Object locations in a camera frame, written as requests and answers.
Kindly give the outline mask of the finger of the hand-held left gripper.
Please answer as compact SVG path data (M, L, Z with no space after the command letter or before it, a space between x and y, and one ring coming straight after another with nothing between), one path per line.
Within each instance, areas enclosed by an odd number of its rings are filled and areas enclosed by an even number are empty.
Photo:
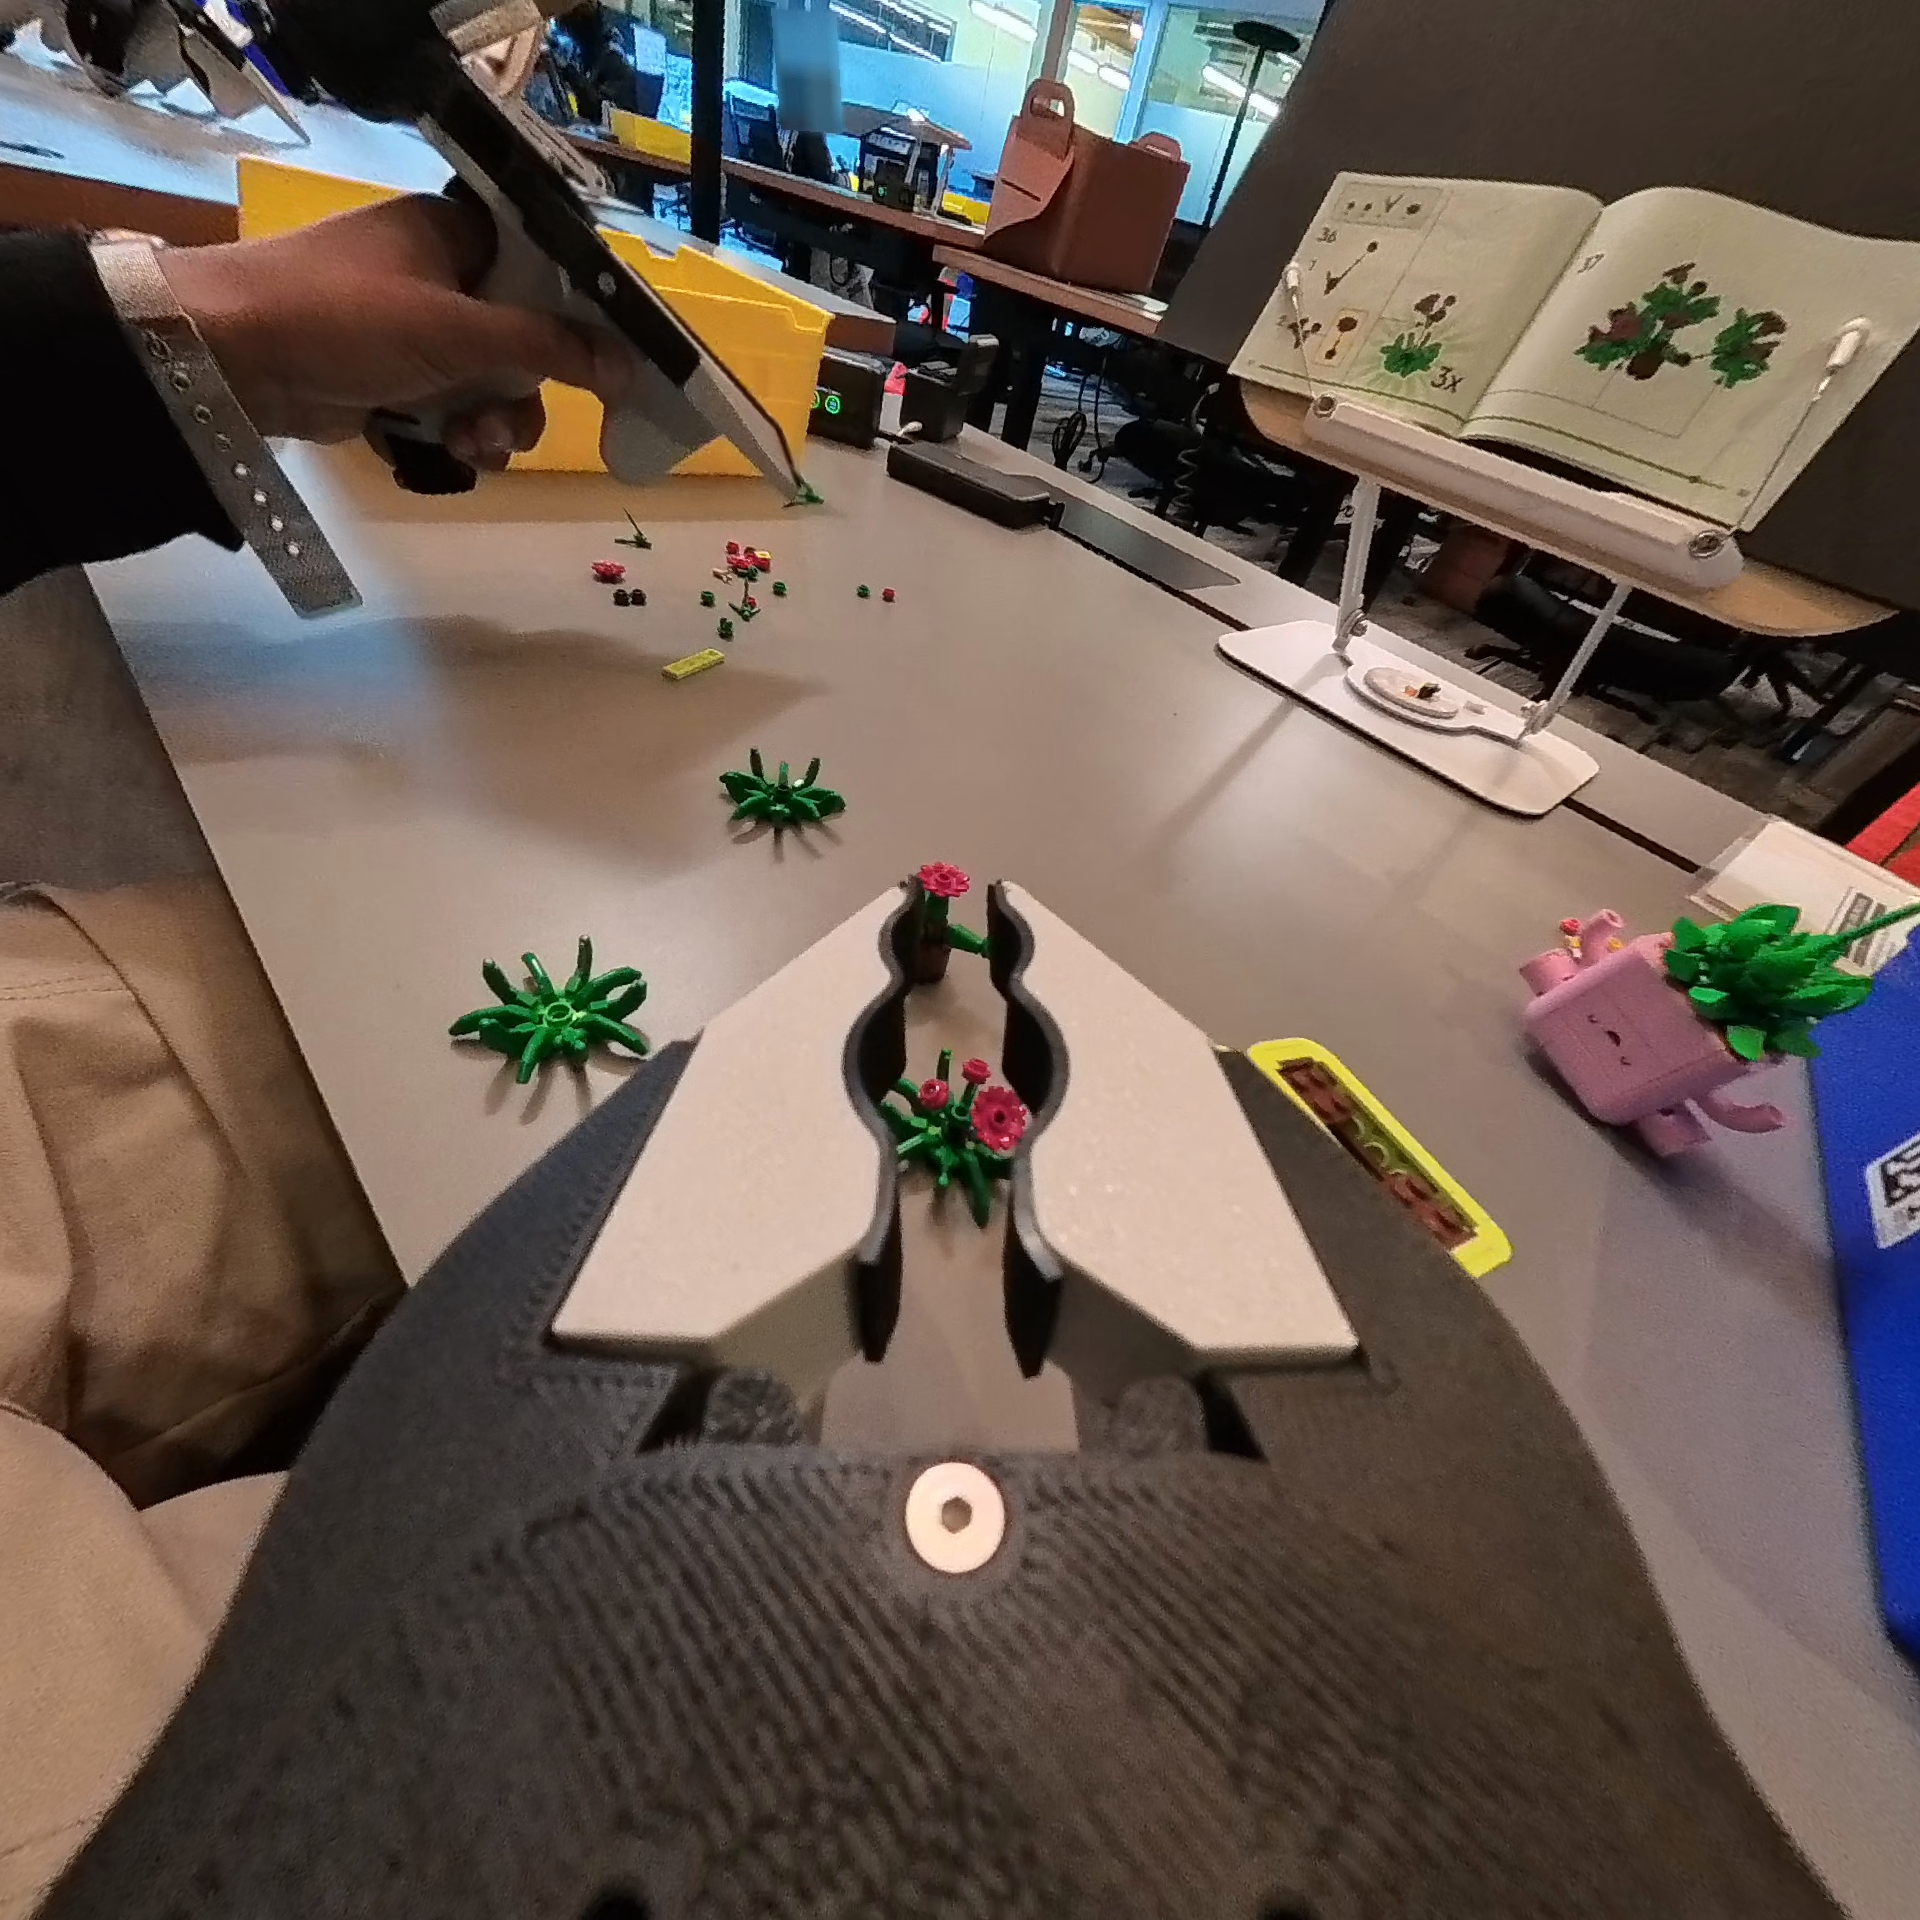
M628 369L624 403L608 403L608 471L624 485L657 485L673 464L707 450L718 430L695 414L695 375L673 379L669 369Z
M695 414L718 438L736 438L777 497L797 497L797 464L782 450L782 425L727 375L695 369Z

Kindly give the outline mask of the open instruction booklet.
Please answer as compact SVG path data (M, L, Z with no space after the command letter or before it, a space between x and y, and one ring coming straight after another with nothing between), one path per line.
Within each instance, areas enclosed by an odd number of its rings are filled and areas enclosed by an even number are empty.
M1335 170L1233 375L1756 532L1912 322L1912 238L1701 189Z

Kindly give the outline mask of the white paper sheets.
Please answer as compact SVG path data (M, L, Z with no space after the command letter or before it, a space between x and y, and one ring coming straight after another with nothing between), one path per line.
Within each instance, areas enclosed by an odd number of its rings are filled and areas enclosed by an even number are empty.
M1912 910L1920 886L1895 879L1892 869L1772 811L1761 829L1745 829L1698 877L1686 902L1701 902L1720 922L1733 922L1745 902L1793 902L1801 933L1849 933L1881 910Z

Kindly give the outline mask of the person's tan trousers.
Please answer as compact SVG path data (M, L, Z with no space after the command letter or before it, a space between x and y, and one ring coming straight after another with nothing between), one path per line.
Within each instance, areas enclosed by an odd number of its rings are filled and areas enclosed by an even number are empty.
M218 879L0 902L0 1914L119 1802L405 1300Z

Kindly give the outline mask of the yellow plastic bin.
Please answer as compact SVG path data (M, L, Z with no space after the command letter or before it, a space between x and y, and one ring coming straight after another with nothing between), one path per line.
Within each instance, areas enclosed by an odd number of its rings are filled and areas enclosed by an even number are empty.
M240 158L240 238L277 238L367 201L394 201L394 189ZM608 247L740 375L740 388L782 425L782 450L811 454L827 304L777 288L695 247L657 251L637 234L608 234ZM608 403L558 379L549 379L539 399L549 430L528 454L514 454L514 471L608 471Z

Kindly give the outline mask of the black charger block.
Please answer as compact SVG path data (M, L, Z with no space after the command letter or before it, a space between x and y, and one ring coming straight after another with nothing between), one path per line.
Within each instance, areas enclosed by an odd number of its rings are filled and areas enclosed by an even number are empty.
M984 399L994 362L1004 334L963 334L955 353L902 369L900 438L955 438L973 403Z

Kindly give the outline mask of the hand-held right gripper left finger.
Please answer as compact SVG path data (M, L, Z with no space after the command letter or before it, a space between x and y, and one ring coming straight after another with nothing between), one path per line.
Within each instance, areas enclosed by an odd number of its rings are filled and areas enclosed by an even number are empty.
M900 1340L909 879L891 879L691 1047L550 1346L777 1374L797 1404Z

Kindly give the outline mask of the pink toy pot with plant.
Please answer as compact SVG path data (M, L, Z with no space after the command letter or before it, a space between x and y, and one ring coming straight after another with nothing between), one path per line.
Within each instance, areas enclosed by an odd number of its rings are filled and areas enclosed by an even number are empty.
M1788 1111L1733 1097L1733 1081L1819 1063L1819 1031L1874 994L1849 958L1907 922L1920 902L1812 933L1801 902L1745 902L1632 938L1624 910L1592 910L1527 965L1527 1047L1654 1157L1684 1157L1709 1127L1781 1137Z

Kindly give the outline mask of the blue box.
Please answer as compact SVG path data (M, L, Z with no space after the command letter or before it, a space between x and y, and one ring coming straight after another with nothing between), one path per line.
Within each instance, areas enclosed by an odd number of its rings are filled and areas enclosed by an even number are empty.
M1812 1063L1881 1640L1920 1661L1920 946Z

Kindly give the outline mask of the black power bank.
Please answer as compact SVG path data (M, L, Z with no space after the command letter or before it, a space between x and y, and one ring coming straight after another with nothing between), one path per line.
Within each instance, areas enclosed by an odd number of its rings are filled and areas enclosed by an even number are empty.
M824 353L811 430L817 438L846 438L846 450L878 450L881 438L891 375L900 375L900 362Z

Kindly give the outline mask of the grey angular object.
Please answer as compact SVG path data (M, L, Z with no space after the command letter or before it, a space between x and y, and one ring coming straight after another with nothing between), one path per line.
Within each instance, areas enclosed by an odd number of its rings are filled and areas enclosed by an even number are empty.
M253 21L193 0L56 0L38 37L82 68L95 99L171 99L193 90L218 120L273 111L300 148L317 141Z

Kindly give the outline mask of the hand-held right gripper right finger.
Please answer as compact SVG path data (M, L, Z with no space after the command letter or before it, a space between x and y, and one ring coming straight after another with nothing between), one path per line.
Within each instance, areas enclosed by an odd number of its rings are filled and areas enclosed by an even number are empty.
M1025 1374L1312 1374L1358 1328L1233 1089L1233 1063L1025 879L984 886L1011 1153L1004 1322Z

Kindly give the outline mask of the large black panel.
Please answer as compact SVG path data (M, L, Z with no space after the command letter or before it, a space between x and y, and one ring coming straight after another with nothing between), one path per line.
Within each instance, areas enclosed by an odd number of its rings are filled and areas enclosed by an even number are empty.
M1701 189L1912 238L1912 6L1374 6L1325 17L1157 342L1233 369L1335 170ZM1741 532L1745 562L1912 613L1912 342Z

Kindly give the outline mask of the toy flower bunch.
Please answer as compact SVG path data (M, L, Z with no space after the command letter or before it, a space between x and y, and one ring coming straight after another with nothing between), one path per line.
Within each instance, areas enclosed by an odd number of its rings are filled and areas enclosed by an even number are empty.
M900 1167L917 1167L943 1199L973 1212L973 1227L984 1227L994 1191L1014 1170L1031 1109L994 1081L994 1063L955 1063L943 1047L934 1073L900 1073L900 1089L881 1097L881 1127L900 1144Z

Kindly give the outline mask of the person's left forearm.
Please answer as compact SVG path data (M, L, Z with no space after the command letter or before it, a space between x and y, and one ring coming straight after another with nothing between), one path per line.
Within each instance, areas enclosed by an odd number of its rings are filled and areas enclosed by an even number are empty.
M82 234L0 234L0 591L208 538L240 555Z

